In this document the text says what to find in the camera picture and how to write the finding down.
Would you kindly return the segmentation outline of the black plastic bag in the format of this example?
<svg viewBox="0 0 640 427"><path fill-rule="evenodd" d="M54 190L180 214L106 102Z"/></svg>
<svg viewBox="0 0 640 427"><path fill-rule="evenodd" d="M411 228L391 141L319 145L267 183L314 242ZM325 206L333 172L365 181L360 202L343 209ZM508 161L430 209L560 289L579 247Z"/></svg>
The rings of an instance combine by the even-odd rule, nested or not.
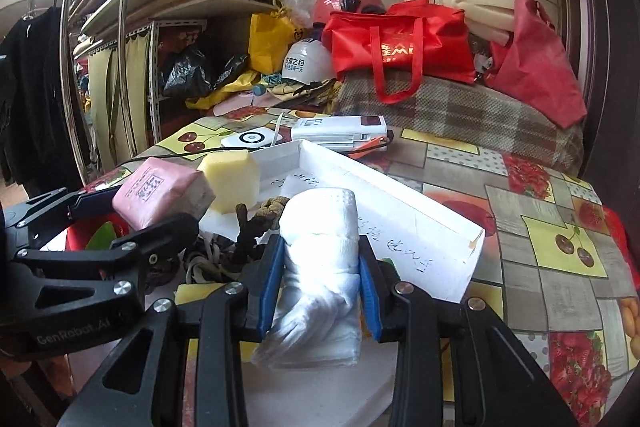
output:
<svg viewBox="0 0 640 427"><path fill-rule="evenodd" d="M168 57L160 73L165 98L205 98L228 86L247 70L250 56L236 54L224 64L214 61L197 46L187 46Z"/></svg>

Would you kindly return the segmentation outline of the pale yellow sponge block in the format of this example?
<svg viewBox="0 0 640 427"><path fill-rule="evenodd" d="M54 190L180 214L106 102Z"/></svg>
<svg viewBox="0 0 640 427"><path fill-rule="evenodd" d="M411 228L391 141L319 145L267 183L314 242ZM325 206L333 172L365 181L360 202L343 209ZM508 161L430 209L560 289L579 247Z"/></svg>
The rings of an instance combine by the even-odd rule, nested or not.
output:
<svg viewBox="0 0 640 427"><path fill-rule="evenodd" d="M247 150L221 150L206 155L198 166L215 198L209 208L222 215L244 204L252 208L258 199L260 168Z"/></svg>

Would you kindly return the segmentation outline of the white round charger device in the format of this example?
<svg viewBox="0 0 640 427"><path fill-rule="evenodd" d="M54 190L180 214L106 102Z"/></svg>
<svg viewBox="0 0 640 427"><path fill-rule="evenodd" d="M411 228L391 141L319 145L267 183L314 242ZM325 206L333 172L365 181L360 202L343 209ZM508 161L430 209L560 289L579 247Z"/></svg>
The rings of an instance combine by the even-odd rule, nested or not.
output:
<svg viewBox="0 0 640 427"><path fill-rule="evenodd" d="M283 139L280 133L260 127L247 131L232 133L221 139L223 148L247 148L247 150L259 150L260 148L277 145Z"/></svg>

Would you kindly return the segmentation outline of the red bag beside door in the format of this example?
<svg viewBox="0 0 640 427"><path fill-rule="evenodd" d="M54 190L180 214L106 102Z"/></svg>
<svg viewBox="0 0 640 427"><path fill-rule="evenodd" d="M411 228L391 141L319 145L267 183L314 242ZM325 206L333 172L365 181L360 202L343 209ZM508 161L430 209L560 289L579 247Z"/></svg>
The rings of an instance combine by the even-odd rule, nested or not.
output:
<svg viewBox="0 0 640 427"><path fill-rule="evenodd" d="M629 249L628 236L623 222L620 220L620 216L611 208L604 206L603 212L608 231L613 237L616 246L622 253L631 273L631 278L634 281L634 288L638 291L640 289L639 269L636 259L634 259L634 255L631 254L631 250Z"/></svg>

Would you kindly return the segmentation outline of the plaid covered bench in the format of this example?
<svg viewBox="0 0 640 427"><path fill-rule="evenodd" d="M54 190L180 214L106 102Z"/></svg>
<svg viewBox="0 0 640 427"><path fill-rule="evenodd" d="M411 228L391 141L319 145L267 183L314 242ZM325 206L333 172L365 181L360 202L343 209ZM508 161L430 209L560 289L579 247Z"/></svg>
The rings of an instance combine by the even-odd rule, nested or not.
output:
<svg viewBox="0 0 640 427"><path fill-rule="evenodd" d="M425 77L415 96L387 105L375 94L372 74L353 70L331 110L341 116L380 115L392 127L521 156L572 176L584 159L578 124L562 129L537 109L481 84Z"/></svg>

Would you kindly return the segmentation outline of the white rectangular device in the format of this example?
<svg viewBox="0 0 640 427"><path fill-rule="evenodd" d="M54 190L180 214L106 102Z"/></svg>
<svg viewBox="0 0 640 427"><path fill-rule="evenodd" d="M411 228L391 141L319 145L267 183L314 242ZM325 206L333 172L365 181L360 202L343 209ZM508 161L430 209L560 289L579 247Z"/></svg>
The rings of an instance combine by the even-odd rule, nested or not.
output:
<svg viewBox="0 0 640 427"><path fill-rule="evenodd" d="M300 118L290 130L293 141L305 140L335 152L353 152L376 139L386 139L385 119L378 115Z"/></svg>

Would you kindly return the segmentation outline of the yellow plastic bag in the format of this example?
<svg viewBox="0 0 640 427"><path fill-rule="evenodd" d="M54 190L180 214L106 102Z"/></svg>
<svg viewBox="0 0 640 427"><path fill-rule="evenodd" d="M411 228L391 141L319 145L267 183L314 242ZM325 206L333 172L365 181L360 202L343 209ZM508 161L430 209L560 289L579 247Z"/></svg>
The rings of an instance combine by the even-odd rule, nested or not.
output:
<svg viewBox="0 0 640 427"><path fill-rule="evenodd" d="M304 36L300 26L281 0L272 0L269 12L254 13L248 31L250 69L264 75L280 72L290 47Z"/></svg>

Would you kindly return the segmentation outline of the cream foam roll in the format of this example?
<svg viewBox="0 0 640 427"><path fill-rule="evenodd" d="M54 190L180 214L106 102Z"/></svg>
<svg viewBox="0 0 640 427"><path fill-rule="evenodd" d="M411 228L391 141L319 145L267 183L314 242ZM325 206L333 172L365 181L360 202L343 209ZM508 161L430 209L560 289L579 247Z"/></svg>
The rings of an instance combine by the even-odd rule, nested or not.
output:
<svg viewBox="0 0 640 427"><path fill-rule="evenodd" d="M515 0L442 0L447 8L462 11L469 32L506 46L514 31Z"/></svg>

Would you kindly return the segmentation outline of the pink tissue pack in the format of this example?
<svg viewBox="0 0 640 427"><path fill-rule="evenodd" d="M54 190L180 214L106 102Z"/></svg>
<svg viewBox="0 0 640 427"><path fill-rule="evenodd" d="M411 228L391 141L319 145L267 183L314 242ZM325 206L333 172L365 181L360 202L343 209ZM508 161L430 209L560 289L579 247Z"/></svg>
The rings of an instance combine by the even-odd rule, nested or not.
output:
<svg viewBox="0 0 640 427"><path fill-rule="evenodd" d="M150 157L125 179L112 206L131 228L142 230L177 213L200 220L214 199L200 170Z"/></svg>

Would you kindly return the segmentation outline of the black hanging garment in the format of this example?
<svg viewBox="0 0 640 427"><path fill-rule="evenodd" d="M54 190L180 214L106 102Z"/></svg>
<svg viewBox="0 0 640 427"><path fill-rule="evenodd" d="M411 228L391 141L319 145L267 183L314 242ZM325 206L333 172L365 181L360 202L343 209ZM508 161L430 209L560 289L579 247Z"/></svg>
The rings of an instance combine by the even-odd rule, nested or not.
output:
<svg viewBox="0 0 640 427"><path fill-rule="evenodd" d="M29 196L82 187L60 79L61 10L18 20L1 43L1 160Z"/></svg>

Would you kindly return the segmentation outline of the red strawberry plush toy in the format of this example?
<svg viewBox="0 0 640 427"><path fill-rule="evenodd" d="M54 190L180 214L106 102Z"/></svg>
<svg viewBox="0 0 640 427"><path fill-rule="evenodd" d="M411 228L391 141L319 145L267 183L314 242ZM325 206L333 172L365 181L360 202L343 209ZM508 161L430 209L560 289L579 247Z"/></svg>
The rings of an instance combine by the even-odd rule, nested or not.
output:
<svg viewBox="0 0 640 427"><path fill-rule="evenodd" d="M111 243L130 232L128 223L117 213L85 218L66 230L66 251L105 251Z"/></svg>

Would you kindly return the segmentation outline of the fruit pattern tablecloth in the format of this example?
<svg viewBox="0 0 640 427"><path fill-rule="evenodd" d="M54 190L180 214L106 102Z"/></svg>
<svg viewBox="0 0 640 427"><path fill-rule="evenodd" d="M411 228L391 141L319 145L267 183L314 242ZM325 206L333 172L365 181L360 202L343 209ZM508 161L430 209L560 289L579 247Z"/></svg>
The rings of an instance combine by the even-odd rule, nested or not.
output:
<svg viewBox="0 0 640 427"><path fill-rule="evenodd" d="M489 148L396 129L358 158L352 189L410 195L484 230L461 273L506 321L580 425L607 419L639 363L639 298L592 186Z"/></svg>

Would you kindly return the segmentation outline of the white towel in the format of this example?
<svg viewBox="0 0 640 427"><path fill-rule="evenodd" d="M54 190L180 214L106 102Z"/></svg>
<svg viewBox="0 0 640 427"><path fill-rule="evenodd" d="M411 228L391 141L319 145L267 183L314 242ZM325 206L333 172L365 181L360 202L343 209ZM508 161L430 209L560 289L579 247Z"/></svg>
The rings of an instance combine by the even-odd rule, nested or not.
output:
<svg viewBox="0 0 640 427"><path fill-rule="evenodd" d="M268 369L358 363L359 233L356 197L346 188L293 196L279 220L282 289L271 327L252 354Z"/></svg>

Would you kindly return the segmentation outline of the red helmet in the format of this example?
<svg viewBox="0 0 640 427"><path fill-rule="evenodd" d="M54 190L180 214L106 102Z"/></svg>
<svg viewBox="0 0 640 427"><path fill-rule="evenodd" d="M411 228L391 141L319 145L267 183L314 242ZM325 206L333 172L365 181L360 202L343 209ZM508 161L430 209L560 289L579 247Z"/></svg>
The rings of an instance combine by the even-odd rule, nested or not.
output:
<svg viewBox="0 0 640 427"><path fill-rule="evenodd" d="M312 26L326 26L333 12L385 14L382 0L316 0L311 12Z"/></svg>

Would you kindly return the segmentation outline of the white hard hat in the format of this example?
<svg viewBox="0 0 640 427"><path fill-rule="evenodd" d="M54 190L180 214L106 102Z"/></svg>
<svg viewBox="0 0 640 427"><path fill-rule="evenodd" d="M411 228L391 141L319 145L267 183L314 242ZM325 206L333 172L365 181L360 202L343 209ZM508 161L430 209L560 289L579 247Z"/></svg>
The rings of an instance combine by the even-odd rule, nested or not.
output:
<svg viewBox="0 0 640 427"><path fill-rule="evenodd" d="M281 76L305 86L331 80L335 77L331 54L319 40L299 40L285 55Z"/></svg>

